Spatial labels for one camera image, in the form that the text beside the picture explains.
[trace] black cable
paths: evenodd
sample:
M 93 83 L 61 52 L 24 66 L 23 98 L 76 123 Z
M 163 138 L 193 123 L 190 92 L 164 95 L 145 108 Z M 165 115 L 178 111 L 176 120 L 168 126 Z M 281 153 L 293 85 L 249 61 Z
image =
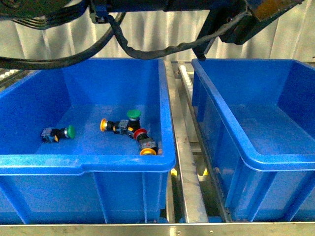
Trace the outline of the black cable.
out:
M 114 21 L 119 26 L 126 13 L 119 13 Z M 18 59 L 18 58 L 5 58 L 0 57 L 0 68 L 9 69 L 21 69 L 21 70 L 42 70 L 42 69 L 56 69 L 67 67 L 70 65 L 82 62 L 96 53 L 98 53 L 113 37 L 114 33 L 111 28 L 109 28 L 106 33 L 100 38 L 94 45 L 88 49 L 69 57 L 59 58 L 59 59 L 49 59 L 49 60 L 33 60 L 33 59 Z
M 222 25 L 215 33 L 211 35 L 204 36 L 200 39 L 197 39 L 194 42 L 191 43 L 181 43 L 178 46 L 169 46 L 163 50 L 156 50 L 156 51 L 149 51 L 149 52 L 143 52 L 140 50 L 133 49 L 132 47 L 128 46 L 128 41 L 124 37 L 123 31 L 120 28 L 120 26 L 116 23 L 115 19 L 112 16 L 109 16 L 108 20 L 109 23 L 114 31 L 115 37 L 121 46 L 121 48 L 132 58 L 137 59 L 143 59 L 143 60 L 150 60 L 150 59 L 156 59 L 161 58 L 173 53 L 181 52 L 187 49 L 195 48 L 201 44 L 204 44 L 206 42 L 209 42 L 210 40 L 224 34 L 229 29 L 231 29 L 234 25 L 236 25 L 242 18 L 246 15 L 249 15 L 250 13 L 246 10 L 237 16 L 235 16 L 230 22 Z

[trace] blue plastic bin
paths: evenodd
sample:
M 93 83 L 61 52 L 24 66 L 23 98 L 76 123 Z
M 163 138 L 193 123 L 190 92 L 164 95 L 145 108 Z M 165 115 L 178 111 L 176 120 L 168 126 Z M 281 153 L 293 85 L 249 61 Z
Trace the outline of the blue plastic bin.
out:
M 193 60 L 192 105 L 235 221 L 315 220 L 315 70 Z
M 101 132 L 102 118 L 141 125 L 162 149 Z M 165 208 L 175 149 L 161 60 L 91 59 L 38 71 L 0 93 L 0 223 L 152 222 Z M 43 144 L 41 131 L 72 124 L 73 140 Z

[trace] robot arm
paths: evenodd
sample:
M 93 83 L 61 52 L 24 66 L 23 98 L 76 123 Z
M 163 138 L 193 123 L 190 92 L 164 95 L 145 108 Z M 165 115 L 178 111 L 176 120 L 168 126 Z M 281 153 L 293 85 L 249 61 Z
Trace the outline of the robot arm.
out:
M 115 35 L 125 52 L 138 59 L 153 59 L 193 48 L 197 57 L 204 54 L 219 36 L 222 42 L 243 44 L 263 28 L 302 3 L 300 0 L 82 0 L 69 4 L 69 0 L 0 0 L 0 17 L 11 19 L 37 30 L 45 30 L 70 22 L 80 17 L 87 8 L 95 24 L 110 23 L 108 31 L 99 43 L 97 50 L 91 47 L 84 54 L 57 60 L 8 59 L 0 57 L 0 67 L 16 69 L 51 69 L 69 66 L 87 59 L 101 50 Z M 170 46 L 164 50 L 142 52 L 128 47 L 119 24 L 124 18 L 120 15 L 115 21 L 111 12 L 131 11 L 183 11 L 210 10 L 210 13 L 195 42 Z

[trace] corrugated metal wall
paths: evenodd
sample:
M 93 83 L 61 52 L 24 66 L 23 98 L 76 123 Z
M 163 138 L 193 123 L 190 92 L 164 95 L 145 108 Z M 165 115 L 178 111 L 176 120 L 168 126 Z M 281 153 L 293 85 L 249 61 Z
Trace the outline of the corrugated metal wall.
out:
M 217 39 L 208 58 L 283 58 L 315 61 L 315 0 L 296 6 L 244 45 L 224 44 Z M 208 11 L 128 13 L 122 29 L 129 45 L 141 50 L 194 41 Z M 107 25 L 94 25 L 88 11 L 60 27 L 38 31 L 11 21 L 0 22 L 0 55 L 29 59 L 53 59 L 78 53 L 99 39 Z M 116 39 L 97 57 L 127 57 Z M 192 50 L 168 56 L 168 60 L 191 60 Z

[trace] bin floor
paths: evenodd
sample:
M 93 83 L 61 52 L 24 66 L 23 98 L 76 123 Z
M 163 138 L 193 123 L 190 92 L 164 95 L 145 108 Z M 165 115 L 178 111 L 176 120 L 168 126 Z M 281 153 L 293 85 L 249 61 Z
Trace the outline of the bin floor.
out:
M 35 154 L 100 154 L 100 155 L 139 155 L 139 144 L 127 135 L 113 132 L 101 132 L 99 125 L 102 118 L 111 121 L 127 119 L 130 109 L 139 109 L 141 126 L 148 135 L 157 141 L 160 137 L 159 109 L 148 106 L 104 106 L 74 105 L 69 108 L 56 128 L 72 124 L 76 130 L 73 140 L 61 139 L 59 143 L 42 144 Z
M 260 154 L 315 153 L 315 140 L 278 106 L 232 105 L 230 109 Z

